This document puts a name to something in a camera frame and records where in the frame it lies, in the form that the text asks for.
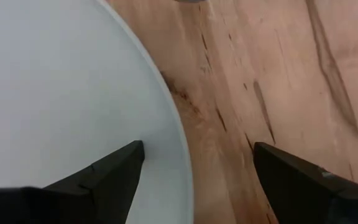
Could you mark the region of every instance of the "wood grain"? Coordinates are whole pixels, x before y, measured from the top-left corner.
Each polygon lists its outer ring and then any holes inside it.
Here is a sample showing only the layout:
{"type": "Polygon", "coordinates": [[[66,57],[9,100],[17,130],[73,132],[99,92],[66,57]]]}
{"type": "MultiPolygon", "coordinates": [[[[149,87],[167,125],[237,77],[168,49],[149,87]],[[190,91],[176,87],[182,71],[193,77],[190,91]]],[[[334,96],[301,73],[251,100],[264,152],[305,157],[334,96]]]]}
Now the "wood grain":
{"type": "Polygon", "coordinates": [[[109,2],[179,110],[196,224],[277,223],[256,141],[358,182],[358,1],[109,2]]]}

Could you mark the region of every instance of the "light wood surface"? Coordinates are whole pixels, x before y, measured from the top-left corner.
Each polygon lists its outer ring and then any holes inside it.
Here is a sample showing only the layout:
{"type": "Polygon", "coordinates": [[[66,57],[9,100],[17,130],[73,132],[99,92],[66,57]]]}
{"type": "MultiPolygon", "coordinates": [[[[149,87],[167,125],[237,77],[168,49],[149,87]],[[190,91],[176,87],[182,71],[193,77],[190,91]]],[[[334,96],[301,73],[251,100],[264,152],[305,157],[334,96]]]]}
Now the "light wood surface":
{"type": "Polygon", "coordinates": [[[177,104],[195,224],[277,223],[256,141],[358,182],[358,0],[109,2],[177,104]]]}

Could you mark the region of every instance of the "white round table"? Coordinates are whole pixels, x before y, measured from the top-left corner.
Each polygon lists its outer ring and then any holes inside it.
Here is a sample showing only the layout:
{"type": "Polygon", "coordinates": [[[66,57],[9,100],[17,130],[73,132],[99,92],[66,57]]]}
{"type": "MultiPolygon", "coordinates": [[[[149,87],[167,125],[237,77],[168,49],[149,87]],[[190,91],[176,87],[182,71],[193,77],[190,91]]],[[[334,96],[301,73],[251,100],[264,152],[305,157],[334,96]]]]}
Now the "white round table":
{"type": "Polygon", "coordinates": [[[123,20],[104,0],[0,0],[0,187],[45,187],[137,139],[127,223],[192,223],[178,112],[123,20]]]}

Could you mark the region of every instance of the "black object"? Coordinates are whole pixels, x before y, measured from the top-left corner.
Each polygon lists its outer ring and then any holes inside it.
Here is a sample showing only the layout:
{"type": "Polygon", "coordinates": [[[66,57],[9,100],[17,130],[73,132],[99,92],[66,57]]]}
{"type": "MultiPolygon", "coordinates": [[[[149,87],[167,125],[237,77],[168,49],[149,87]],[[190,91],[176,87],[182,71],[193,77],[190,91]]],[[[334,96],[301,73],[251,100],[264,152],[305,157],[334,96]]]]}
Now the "black object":
{"type": "Polygon", "coordinates": [[[44,189],[0,189],[0,223],[124,224],[143,161],[134,141],[44,189]]]}
{"type": "Polygon", "coordinates": [[[280,224],[358,224],[358,184],[266,143],[254,164],[280,224]]]}

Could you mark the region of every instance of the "wooden floor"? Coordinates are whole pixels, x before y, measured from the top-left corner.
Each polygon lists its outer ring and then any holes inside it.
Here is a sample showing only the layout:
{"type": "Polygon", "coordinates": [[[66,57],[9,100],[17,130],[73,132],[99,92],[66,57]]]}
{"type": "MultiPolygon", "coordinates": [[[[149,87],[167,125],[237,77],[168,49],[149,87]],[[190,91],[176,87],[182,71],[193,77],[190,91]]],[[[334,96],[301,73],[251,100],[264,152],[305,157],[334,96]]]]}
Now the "wooden floor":
{"type": "Polygon", "coordinates": [[[358,182],[358,0],[109,2],[177,104],[195,224],[277,223],[256,141],[358,182]]]}

